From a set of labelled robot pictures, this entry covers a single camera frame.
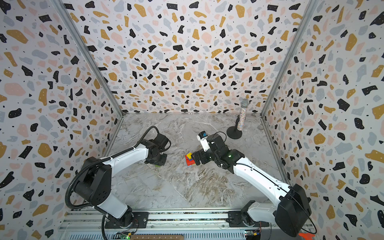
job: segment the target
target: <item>microphone stand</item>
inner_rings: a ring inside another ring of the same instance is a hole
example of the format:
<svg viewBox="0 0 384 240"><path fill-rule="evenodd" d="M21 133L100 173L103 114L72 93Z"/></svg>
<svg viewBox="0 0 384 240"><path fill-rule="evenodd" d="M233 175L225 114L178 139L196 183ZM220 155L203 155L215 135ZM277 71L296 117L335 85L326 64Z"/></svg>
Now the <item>microphone stand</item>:
<svg viewBox="0 0 384 240"><path fill-rule="evenodd" d="M243 135L242 131L237 130L237 125L240 121L240 115L237 115L236 124L235 126L229 127L227 129L227 136L232 139L239 139Z"/></svg>

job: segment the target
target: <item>marble floor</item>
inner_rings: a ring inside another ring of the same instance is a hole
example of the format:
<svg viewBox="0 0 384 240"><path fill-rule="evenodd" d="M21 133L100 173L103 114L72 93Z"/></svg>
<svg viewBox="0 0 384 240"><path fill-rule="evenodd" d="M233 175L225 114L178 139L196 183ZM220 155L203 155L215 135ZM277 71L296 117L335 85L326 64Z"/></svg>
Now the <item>marble floor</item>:
<svg viewBox="0 0 384 240"><path fill-rule="evenodd" d="M155 125L172 141L162 167L137 162L112 178L112 192L137 208L243 207L248 201L268 203L268 198L239 176L214 162L187 167L185 155L202 149L196 136L214 134L233 126L237 114L137 113L124 117L111 154L133 146ZM146 139L153 139L152 129ZM248 114L240 139L227 138L229 149L244 153L255 165L281 180L276 161L261 125L259 114Z"/></svg>

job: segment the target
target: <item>metal frame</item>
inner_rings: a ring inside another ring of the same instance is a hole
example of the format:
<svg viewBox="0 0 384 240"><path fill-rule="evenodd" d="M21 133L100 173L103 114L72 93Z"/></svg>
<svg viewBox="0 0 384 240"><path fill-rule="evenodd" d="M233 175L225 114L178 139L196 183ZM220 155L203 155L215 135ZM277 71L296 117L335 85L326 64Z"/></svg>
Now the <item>metal frame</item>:
<svg viewBox="0 0 384 240"><path fill-rule="evenodd" d="M101 74L101 71L97 67L95 60L89 53L87 46L83 42L81 35L78 32L75 24L73 23L68 11L64 7L62 0L51 0L51 2L56 12L59 14L60 18L64 22L65 27L71 34L80 52L83 54L83 57L85 58L89 67L91 68L92 72L96 75L96 78L98 78L99 83L103 87L105 94L107 95L112 106L115 108L115 112L119 115L119 118L121 119L123 114L122 114L122 110L120 109L120 105L116 101L116 98L113 96L108 84L104 81L104 76Z"/></svg>
<svg viewBox="0 0 384 240"><path fill-rule="evenodd" d="M268 129L268 123L264 119L264 116L267 114L269 106L272 103L273 96L277 92L278 87L280 86L280 84L283 80L283 76L285 75L285 72L286 72L286 70L287 70L287 68L288 68L288 66L289 66L289 64L293 58L293 55L295 54L295 51L296 51L296 49L300 43L301 37L303 36L305 30L307 29L308 22L312 18L313 12L314 12L318 2L319 2L319 0L309 0L307 8L305 9L304 14L303 14L303 19L301 20L301 23L297 29L297 33L296 33L296 35L292 41L291 46L289 47L288 53L285 55L283 65L281 66L281 69L280 69L279 73L277 74L276 81L272 85L271 91L269 92L267 100L265 101L265 104L263 106L263 110L260 114L261 115L261 122L262 122L262 125L264 128L266 137L268 139L269 145L271 146L273 156L275 157L277 166L278 166L279 171L281 173L281 177L283 178L283 182L288 183L288 184L290 184L290 182L287 178L287 175L285 174L284 166L282 165L282 163L279 159L278 150L277 150L275 144L273 143L272 136L271 136L269 129Z"/></svg>
<svg viewBox="0 0 384 240"><path fill-rule="evenodd" d="M122 125L123 121L124 121L124 116L121 116L120 120L118 121L118 125L116 127L115 132L112 133L111 140L109 141L109 144L108 144L107 148L105 149L103 157L106 157L106 156L110 155L111 150L112 150L112 146L113 146L113 144L114 144L114 142L116 140L116 137L118 136L118 133L120 131L120 128L121 128L121 125Z"/></svg>
<svg viewBox="0 0 384 240"><path fill-rule="evenodd" d="M239 208L179 208L179 209L134 209L133 212L149 212L146 228L139 228L137 234L183 234L184 239L207 240L239 240L245 239L246 230L255 230L255 227L229 227L225 220L229 211L240 211ZM87 207L83 210L69 211L58 229L57 239L102 239L101 218L102 213ZM305 226L313 231L311 224ZM276 224L271 224L273 239L302 239L291 238L280 230ZM263 228L261 239L267 240L270 227ZM106 229L106 235L113 239L121 232L121 228Z"/></svg>

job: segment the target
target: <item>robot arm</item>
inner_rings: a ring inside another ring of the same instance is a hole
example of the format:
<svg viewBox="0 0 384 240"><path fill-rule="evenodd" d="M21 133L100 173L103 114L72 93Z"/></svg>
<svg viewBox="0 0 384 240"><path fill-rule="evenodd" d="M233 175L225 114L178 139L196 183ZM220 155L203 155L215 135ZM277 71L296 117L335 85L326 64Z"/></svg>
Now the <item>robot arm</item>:
<svg viewBox="0 0 384 240"><path fill-rule="evenodd" d="M298 234L311 215L308 199L301 186L295 184L291 187L275 179L255 166L240 151L236 149L229 150L221 136L217 134L209 136L203 131L198 134L197 139L203 149L192 154L196 165L214 161L218 167L227 169L250 182L277 207L277 209L270 208L265 209L265 211L255 211L258 203L249 202L245 209L242 210L242 219L245 225L253 226L258 221L273 221L288 235L295 237Z"/></svg>
<svg viewBox="0 0 384 240"><path fill-rule="evenodd" d="M144 136L152 128L157 131L156 138L145 140ZM170 148L170 144L166 136L160 134L155 126L151 126L134 147L109 157L86 159L80 172L68 186L65 199L67 206L71 209L92 206L108 215L108 218L113 219L120 227L129 226L132 223L132 209L111 193L111 178L119 171L142 160L145 160L146 164L163 166L167 159L167 154L163 152ZM73 191L89 203L78 206L71 204L70 195Z"/></svg>

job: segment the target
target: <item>terrazzo wallpaper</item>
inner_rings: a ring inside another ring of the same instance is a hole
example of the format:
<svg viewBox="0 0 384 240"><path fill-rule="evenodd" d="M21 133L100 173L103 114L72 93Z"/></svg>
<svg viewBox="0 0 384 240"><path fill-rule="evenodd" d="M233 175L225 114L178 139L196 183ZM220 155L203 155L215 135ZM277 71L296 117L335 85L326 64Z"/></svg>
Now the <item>terrazzo wallpaper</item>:
<svg viewBox="0 0 384 240"><path fill-rule="evenodd" d="M319 1L265 120L319 239L384 239L384 1Z"/></svg>
<svg viewBox="0 0 384 240"><path fill-rule="evenodd" d="M307 2L64 0L125 113L261 111Z"/></svg>
<svg viewBox="0 0 384 240"><path fill-rule="evenodd" d="M51 2L0 8L0 239L53 239L69 181L118 115Z"/></svg>

